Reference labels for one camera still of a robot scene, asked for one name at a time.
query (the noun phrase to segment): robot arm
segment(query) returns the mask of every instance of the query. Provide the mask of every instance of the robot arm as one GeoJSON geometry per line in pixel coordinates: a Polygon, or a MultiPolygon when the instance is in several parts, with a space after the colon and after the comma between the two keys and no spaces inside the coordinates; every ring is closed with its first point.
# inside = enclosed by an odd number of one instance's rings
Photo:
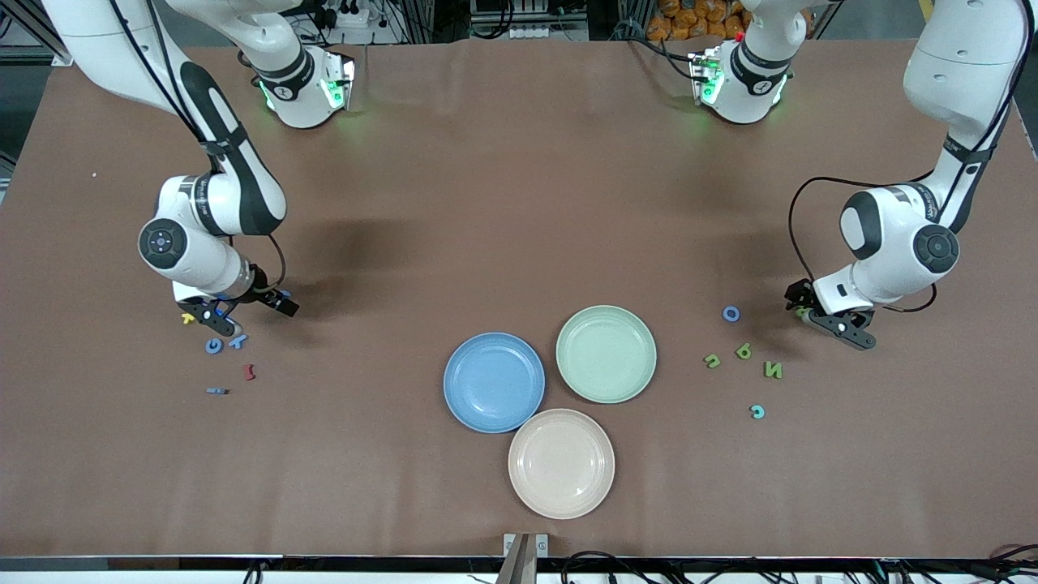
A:
{"type": "Polygon", "coordinates": [[[856,260],[790,286],[807,323],[859,350],[877,305],[935,283],[959,257],[956,233],[1009,115],[1009,101],[1035,33],[1035,0],[937,2],[904,76],[920,111],[949,124],[926,177],[854,193],[840,230],[856,260]]]}
{"type": "Polygon", "coordinates": [[[691,65],[696,103],[729,121],[753,123],[782,99],[789,65],[808,34],[800,10],[839,0],[743,0],[754,20],[745,37],[708,50],[691,65]]]}
{"type": "Polygon", "coordinates": [[[312,128],[348,106],[354,62],[303,47],[278,12],[302,0],[168,0],[170,7],[230,38],[260,77],[267,105],[293,128],[312,128]]]}
{"type": "Polygon", "coordinates": [[[173,280],[176,302],[226,336],[238,328],[216,311],[219,302],[261,301],[294,314],[296,306],[263,270],[220,239],[270,234],[284,218],[285,201],[209,73],[172,41],[149,0],[45,0],[45,6],[91,81],[182,116],[213,161],[213,171],[166,180],[140,233],[141,256],[173,280]]]}

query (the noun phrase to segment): floor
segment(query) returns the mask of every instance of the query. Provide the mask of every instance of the floor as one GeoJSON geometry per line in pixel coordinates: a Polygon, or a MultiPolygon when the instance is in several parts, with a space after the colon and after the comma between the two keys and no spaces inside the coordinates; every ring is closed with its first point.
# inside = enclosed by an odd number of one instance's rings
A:
{"type": "MultiPolygon", "coordinates": [[[[920,4],[929,0],[873,0],[847,2],[825,29],[823,37],[841,38],[914,38],[925,21],[920,4]]],[[[173,11],[165,0],[157,2],[166,28],[177,44],[185,47],[222,47],[230,43],[213,29],[173,11]]],[[[18,157],[25,142],[36,107],[43,95],[49,66],[11,66],[0,64],[0,151],[18,157]]],[[[1031,59],[1017,90],[1017,104],[1032,134],[1038,133],[1038,58],[1031,59]]],[[[0,168],[0,201],[10,173],[0,168]]]]}

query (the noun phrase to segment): orange bag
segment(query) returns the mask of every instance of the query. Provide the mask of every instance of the orange bag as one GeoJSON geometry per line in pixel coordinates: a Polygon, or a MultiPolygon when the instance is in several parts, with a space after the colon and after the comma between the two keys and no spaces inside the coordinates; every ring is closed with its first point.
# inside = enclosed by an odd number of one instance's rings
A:
{"type": "Polygon", "coordinates": [[[674,26],[679,28],[691,28],[695,21],[695,10],[684,8],[678,10],[678,13],[674,16],[674,26]]]}
{"type": "Polygon", "coordinates": [[[695,38],[696,36],[703,36],[707,33],[707,21],[706,19],[700,19],[695,21],[695,24],[688,30],[688,37],[695,38]]]}
{"type": "Polygon", "coordinates": [[[663,17],[653,17],[646,27],[646,38],[653,41],[666,40],[671,35],[671,19],[663,17]]]}
{"type": "Polygon", "coordinates": [[[707,20],[710,22],[725,22],[728,16],[728,3],[725,0],[707,0],[707,20]]]}
{"type": "Polygon", "coordinates": [[[742,19],[737,16],[725,19],[725,38],[735,38],[737,34],[743,32],[742,19]]]}
{"type": "Polygon", "coordinates": [[[659,0],[659,11],[663,16],[671,18],[681,9],[681,0],[659,0]]]}

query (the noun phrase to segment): brown tablecloth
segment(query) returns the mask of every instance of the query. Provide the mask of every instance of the brown tablecloth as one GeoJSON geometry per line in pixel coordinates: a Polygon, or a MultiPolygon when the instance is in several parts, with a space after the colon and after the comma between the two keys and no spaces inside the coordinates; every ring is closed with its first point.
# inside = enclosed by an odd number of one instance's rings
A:
{"type": "MultiPolygon", "coordinates": [[[[249,340],[217,357],[135,245],[162,182],[204,158],[175,117],[55,71],[0,208],[0,553],[494,554],[530,531],[555,554],[986,556],[1038,539],[1038,165],[1015,113],[932,309],[877,315],[865,354],[783,311],[800,182],[936,159],[946,129],[900,87],[910,50],[809,43],[786,101],[735,127],[624,44],[376,48],[359,111],[309,131],[264,108],[231,50],[198,51],[288,192],[277,237],[302,307],[239,309],[249,340]],[[562,325],[597,304],[656,338],[628,404],[588,404],[555,367],[562,325]],[[543,409],[611,438],[591,515],[528,510],[512,436],[448,413],[446,360],[488,331],[539,352],[543,409]]],[[[817,273],[851,259],[853,190],[803,196],[817,273]]],[[[277,271],[265,239],[236,243],[277,271]]]]}

